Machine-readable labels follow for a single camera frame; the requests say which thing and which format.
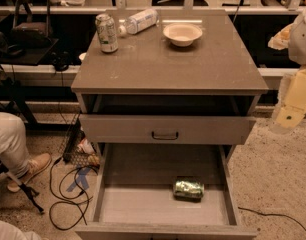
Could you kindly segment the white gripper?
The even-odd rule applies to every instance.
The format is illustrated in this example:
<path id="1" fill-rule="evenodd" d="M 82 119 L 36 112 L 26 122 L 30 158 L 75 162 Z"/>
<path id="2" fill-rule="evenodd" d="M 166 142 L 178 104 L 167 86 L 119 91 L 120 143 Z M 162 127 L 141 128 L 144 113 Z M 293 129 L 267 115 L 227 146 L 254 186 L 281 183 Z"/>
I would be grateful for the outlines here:
<path id="1" fill-rule="evenodd" d="M 281 29 L 269 42 L 268 47 L 275 50 L 288 48 L 290 39 L 289 24 Z M 306 114 L 306 66 L 293 75 L 285 77 L 286 87 L 280 91 L 281 97 L 273 110 L 270 130 L 276 134 L 287 134 L 302 121 Z"/>

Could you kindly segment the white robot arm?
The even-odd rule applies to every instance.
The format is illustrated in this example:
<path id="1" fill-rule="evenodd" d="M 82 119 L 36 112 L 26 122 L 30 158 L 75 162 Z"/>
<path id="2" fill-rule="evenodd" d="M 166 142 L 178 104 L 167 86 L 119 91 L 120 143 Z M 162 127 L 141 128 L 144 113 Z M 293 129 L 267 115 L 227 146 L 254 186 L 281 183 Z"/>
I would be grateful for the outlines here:
<path id="1" fill-rule="evenodd" d="M 294 22 L 273 36 L 268 46 L 287 49 L 291 61 L 300 65 L 294 74 L 285 74 L 278 91 L 278 103 L 272 113 L 271 130 L 274 133 L 291 132 L 306 115 L 306 8 Z"/>

